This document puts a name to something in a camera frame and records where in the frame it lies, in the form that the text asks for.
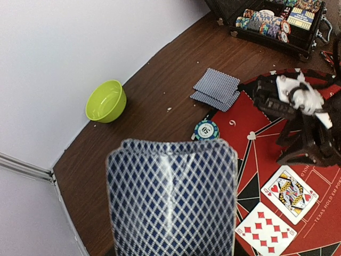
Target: wooden floor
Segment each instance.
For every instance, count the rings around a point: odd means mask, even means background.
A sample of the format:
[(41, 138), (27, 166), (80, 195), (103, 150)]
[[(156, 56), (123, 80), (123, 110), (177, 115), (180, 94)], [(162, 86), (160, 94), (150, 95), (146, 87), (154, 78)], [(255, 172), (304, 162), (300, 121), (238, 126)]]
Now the wooden floor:
[(111, 124), (90, 122), (54, 167), (66, 206), (90, 255), (105, 255), (113, 246), (104, 163), (122, 140), (190, 140), (195, 125), (209, 111), (207, 105), (189, 98), (207, 68), (241, 81), (283, 68), (332, 72), (318, 49), (309, 63), (302, 63), (232, 38), (209, 14), (157, 53), (125, 84), (128, 103), (120, 118)]

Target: baseboard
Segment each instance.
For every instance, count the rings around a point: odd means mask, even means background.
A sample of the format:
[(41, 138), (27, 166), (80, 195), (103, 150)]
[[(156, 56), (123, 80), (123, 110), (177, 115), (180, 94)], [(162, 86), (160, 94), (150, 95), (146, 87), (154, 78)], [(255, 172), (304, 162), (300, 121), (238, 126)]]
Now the baseboard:
[(68, 209), (66, 208), (65, 202), (64, 202), (63, 197), (62, 197), (62, 195), (61, 195), (61, 193), (60, 193), (60, 189), (59, 189), (59, 186), (58, 186), (58, 182), (57, 182), (57, 180), (56, 180), (56, 178), (55, 178), (55, 175), (54, 175), (53, 171), (52, 171), (52, 178), (53, 178), (53, 181), (54, 181), (54, 188), (55, 188), (55, 191), (56, 191), (56, 193), (57, 193), (57, 195), (58, 195), (58, 199), (59, 199), (59, 201), (60, 201), (60, 203), (61, 203), (61, 206), (62, 206), (62, 208), (63, 208), (63, 210), (64, 210), (65, 216), (66, 216), (66, 218), (67, 218), (67, 220), (68, 220), (68, 224), (69, 224), (71, 230), (72, 230), (73, 233), (74, 233), (75, 240), (76, 240), (76, 242), (77, 242), (77, 246), (78, 246), (78, 248), (79, 248), (79, 250), (80, 250), (80, 252), (81, 252), (81, 254), (82, 254), (83, 256), (90, 256), (89, 253), (88, 253), (88, 251), (86, 250), (86, 248), (85, 248), (83, 242), (82, 242), (82, 239), (80, 239), (80, 236), (79, 236), (79, 234), (78, 234), (78, 232), (77, 232), (77, 230), (76, 230), (76, 227), (75, 227), (75, 225), (74, 225), (74, 223), (73, 223), (73, 221), (72, 221), (72, 219), (71, 219), (71, 217), (70, 217), (70, 214), (69, 214), (69, 212), (68, 212)]
[(0, 166), (30, 179), (52, 183), (51, 170), (25, 163), (2, 153), (0, 153)]

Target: heart symbol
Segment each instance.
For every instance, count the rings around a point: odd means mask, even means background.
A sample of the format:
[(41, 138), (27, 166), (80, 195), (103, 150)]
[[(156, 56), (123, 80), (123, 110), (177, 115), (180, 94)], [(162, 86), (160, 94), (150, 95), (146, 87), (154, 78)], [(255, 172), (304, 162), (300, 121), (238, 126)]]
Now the heart symbol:
[(273, 187), (270, 190), (272, 192), (278, 193), (278, 187), (276, 185), (273, 185)]
[(309, 202), (309, 200), (311, 199), (311, 195), (304, 195), (304, 198), (307, 202)]
[(255, 140), (256, 139), (256, 133), (250, 132), (249, 135), (247, 135), (248, 140)]

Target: card stack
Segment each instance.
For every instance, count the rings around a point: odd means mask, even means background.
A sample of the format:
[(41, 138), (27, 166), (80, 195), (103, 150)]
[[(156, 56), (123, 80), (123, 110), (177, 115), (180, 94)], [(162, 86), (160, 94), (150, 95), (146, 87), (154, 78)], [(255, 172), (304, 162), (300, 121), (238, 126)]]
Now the card stack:
[(222, 139), (125, 140), (107, 159), (117, 256), (233, 256), (237, 153)]
[(209, 68), (193, 87), (197, 91), (190, 98), (226, 112), (238, 99), (239, 82), (240, 80), (233, 76)]
[(321, 0), (297, 0), (296, 7), (309, 11), (312, 13), (317, 13), (322, 4)]

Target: blue poker chip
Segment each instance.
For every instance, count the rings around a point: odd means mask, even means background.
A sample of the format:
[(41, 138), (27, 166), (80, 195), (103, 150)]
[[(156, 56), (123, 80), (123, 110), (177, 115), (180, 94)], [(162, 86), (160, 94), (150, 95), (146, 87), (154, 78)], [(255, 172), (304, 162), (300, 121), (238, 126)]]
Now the blue poker chip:
[(218, 126), (211, 120), (204, 120), (197, 124), (194, 134), (198, 140), (214, 140), (220, 136)]

